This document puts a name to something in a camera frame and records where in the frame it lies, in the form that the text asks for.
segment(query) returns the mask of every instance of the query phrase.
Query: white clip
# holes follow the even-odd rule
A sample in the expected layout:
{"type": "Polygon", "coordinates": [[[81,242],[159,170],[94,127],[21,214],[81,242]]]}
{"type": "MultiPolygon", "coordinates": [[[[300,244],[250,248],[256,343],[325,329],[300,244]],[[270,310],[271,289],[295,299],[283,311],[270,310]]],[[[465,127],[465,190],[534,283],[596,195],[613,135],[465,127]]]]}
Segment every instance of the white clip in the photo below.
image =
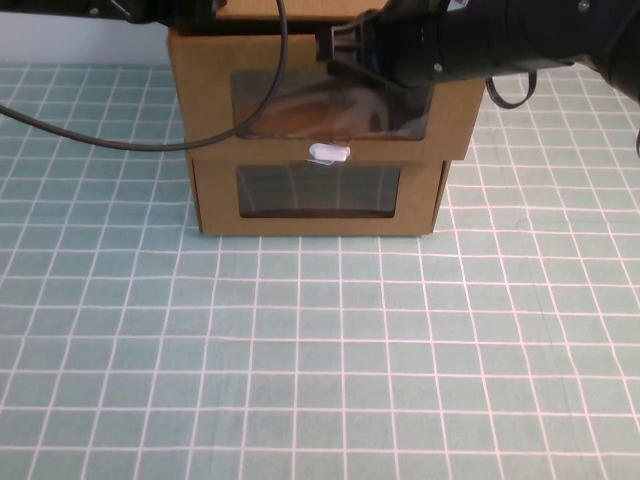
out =
{"type": "Polygon", "coordinates": [[[351,156],[348,146],[331,145],[327,143],[314,143],[309,148],[312,158],[310,162],[320,165],[333,165],[336,162],[343,163],[351,156]]]}

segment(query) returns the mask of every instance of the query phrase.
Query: cardboard box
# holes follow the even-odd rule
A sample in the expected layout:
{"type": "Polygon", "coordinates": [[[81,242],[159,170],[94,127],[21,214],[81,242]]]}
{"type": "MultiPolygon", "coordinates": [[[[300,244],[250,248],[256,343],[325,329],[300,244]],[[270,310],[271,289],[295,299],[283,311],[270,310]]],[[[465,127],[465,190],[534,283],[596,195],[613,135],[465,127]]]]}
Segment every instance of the cardboard box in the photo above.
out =
{"type": "MultiPolygon", "coordinates": [[[[296,19],[348,21],[382,3],[288,0],[287,8],[296,19]]],[[[277,14],[274,2],[258,0],[230,1],[223,12],[242,19],[277,14]]],[[[227,130],[250,113],[268,87],[279,42],[274,35],[170,32],[187,141],[227,130]]],[[[187,152],[200,230],[219,235],[431,233],[451,161],[466,155],[484,82],[425,89],[418,97],[424,111],[417,115],[409,107],[416,98],[324,78],[315,62],[313,35],[294,34],[289,43],[282,93],[251,134],[187,152]],[[348,160],[310,163],[310,147],[330,141],[348,144],[348,160]]]]}

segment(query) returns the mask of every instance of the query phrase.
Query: green cutting mat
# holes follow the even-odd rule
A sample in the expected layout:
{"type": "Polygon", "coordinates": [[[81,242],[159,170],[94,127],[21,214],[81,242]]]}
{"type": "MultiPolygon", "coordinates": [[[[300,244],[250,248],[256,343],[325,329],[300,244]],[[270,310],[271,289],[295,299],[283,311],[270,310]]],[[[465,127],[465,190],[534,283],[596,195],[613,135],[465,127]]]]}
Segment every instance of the green cutting mat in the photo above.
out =
{"type": "MultiPolygon", "coordinates": [[[[0,101],[183,137],[165,68],[6,66],[0,101]]],[[[181,154],[0,120],[0,479],[636,478],[638,125],[544,73],[483,104],[435,235],[219,239],[181,154]]]]}

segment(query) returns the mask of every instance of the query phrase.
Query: box window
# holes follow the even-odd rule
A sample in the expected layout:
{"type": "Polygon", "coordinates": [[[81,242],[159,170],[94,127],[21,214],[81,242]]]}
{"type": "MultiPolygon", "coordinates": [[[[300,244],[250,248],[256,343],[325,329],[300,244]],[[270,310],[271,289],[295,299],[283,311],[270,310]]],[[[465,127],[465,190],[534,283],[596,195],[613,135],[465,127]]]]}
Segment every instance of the box window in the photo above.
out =
{"type": "MultiPolygon", "coordinates": [[[[261,69],[232,72],[236,125],[256,110],[273,76],[261,69]]],[[[432,87],[401,90],[330,77],[323,69],[287,70],[277,97],[241,137],[419,141],[432,94],[432,87]]]]}
{"type": "Polygon", "coordinates": [[[400,168],[239,166],[243,218],[393,218],[400,168]]]}

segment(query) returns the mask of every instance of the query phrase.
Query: black cable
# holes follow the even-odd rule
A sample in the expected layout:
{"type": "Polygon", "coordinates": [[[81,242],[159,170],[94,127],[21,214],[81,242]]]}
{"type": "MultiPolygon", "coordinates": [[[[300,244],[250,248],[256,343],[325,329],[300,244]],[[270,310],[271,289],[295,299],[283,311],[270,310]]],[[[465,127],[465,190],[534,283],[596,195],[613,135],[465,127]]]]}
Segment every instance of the black cable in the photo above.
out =
{"type": "Polygon", "coordinates": [[[50,123],[43,122],[41,120],[37,120],[35,118],[29,117],[20,112],[16,112],[9,107],[4,105],[0,105],[0,115],[5,115],[6,117],[12,118],[20,123],[27,124],[33,128],[37,128],[38,130],[43,130],[45,132],[52,133],[54,135],[58,135],[64,138],[68,138],[70,140],[75,140],[76,142],[85,143],[88,145],[93,145],[96,147],[110,148],[112,150],[126,150],[131,152],[177,152],[181,150],[191,150],[195,148],[202,148],[212,145],[214,143],[222,142],[230,137],[241,133],[245,129],[249,128],[260,115],[264,113],[264,111],[269,107],[269,104],[273,100],[282,82],[282,77],[284,76],[285,69],[287,68],[287,54],[289,50],[289,33],[287,29],[287,13],[284,7],[284,0],[276,0],[276,4],[278,5],[278,15],[279,15],[279,23],[280,23],[280,60],[278,61],[278,67],[276,70],[275,78],[269,91],[265,95],[264,99],[258,105],[258,108],[247,117],[242,123],[236,125],[235,127],[214,135],[209,138],[205,138],[202,140],[197,140],[194,142],[186,142],[186,143],[176,143],[176,144],[168,144],[168,145],[146,145],[146,144],[138,144],[138,143],[125,143],[125,142],[117,142],[113,140],[103,140],[101,138],[91,137],[88,135],[83,135],[77,132],[71,132],[69,130],[65,130],[64,128],[56,127],[55,125],[51,125],[50,123]]]}
{"type": "Polygon", "coordinates": [[[527,96],[521,102],[510,103],[510,102],[507,102],[504,98],[502,98],[498,93],[498,89],[496,88],[496,84],[493,77],[487,78],[487,92],[489,93],[489,97],[491,98],[491,100],[493,100],[493,103],[498,105],[500,108],[504,108],[507,110],[513,110],[527,103],[529,99],[533,96],[533,94],[536,93],[537,87],[538,87],[538,72],[531,72],[529,74],[529,91],[527,92],[527,96]]]}

